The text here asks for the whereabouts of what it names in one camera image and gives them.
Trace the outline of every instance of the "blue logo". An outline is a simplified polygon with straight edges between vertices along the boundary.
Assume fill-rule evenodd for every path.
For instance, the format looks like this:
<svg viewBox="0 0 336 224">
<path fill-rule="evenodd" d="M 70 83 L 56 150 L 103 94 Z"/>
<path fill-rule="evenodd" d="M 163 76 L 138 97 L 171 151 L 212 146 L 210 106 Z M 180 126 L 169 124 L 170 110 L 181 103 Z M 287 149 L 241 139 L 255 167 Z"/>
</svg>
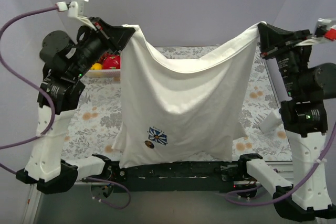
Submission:
<svg viewBox="0 0 336 224">
<path fill-rule="evenodd" d="M 156 128 L 149 127 L 148 139 L 159 144 L 167 145 L 167 135 Z"/>
</svg>

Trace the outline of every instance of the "white t-shirt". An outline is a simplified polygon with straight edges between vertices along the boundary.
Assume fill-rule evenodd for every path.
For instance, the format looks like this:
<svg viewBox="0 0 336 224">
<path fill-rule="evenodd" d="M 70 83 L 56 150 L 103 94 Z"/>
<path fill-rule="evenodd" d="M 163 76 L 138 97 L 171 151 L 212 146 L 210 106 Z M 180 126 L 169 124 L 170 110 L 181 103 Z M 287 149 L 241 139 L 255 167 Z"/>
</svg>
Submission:
<svg viewBox="0 0 336 224">
<path fill-rule="evenodd" d="M 122 52 L 120 167 L 171 163 L 205 151 L 232 160 L 258 40 L 257 24 L 199 59 L 167 59 L 139 26 Z"/>
</svg>

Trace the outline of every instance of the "red apple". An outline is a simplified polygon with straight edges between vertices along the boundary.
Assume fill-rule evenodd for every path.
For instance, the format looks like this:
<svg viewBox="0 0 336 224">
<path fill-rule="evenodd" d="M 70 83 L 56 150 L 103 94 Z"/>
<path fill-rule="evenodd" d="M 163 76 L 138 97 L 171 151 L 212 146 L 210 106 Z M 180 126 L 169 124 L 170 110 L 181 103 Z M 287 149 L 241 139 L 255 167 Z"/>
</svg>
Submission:
<svg viewBox="0 0 336 224">
<path fill-rule="evenodd" d="M 107 57 L 103 62 L 103 69 L 120 69 L 120 56 Z"/>
</svg>

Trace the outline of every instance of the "yellow fruit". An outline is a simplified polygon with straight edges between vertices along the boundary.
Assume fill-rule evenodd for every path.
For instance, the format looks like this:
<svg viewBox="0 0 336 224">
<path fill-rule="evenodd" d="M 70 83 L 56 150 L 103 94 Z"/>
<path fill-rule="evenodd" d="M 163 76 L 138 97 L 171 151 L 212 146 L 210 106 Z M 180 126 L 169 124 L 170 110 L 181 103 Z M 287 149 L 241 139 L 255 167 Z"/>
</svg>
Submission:
<svg viewBox="0 0 336 224">
<path fill-rule="evenodd" d="M 102 64 L 95 63 L 92 65 L 91 70 L 101 70 L 103 68 Z"/>
</svg>

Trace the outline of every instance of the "floral tablecloth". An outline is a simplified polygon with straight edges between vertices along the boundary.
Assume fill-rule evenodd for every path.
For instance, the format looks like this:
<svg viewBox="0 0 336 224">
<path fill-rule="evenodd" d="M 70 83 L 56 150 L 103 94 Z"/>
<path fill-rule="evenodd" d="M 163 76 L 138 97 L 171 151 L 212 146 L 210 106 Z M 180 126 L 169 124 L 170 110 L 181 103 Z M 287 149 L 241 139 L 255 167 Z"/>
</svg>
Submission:
<svg viewBox="0 0 336 224">
<path fill-rule="evenodd" d="M 168 58 L 199 58 L 214 50 L 209 47 L 160 47 L 158 50 Z M 111 145 L 121 125 L 120 79 L 83 78 L 86 88 L 80 97 L 75 116 L 65 137 L 62 158 L 77 159 L 93 153 L 103 154 L 113 161 L 122 153 Z M 274 93 L 257 49 L 240 121 L 248 137 L 234 140 L 233 159 L 241 154 L 259 153 L 267 161 L 289 161 L 291 151 L 283 126 L 262 134 L 258 124 L 277 108 Z M 200 152 L 185 161 L 214 161 L 209 154 Z"/>
</svg>

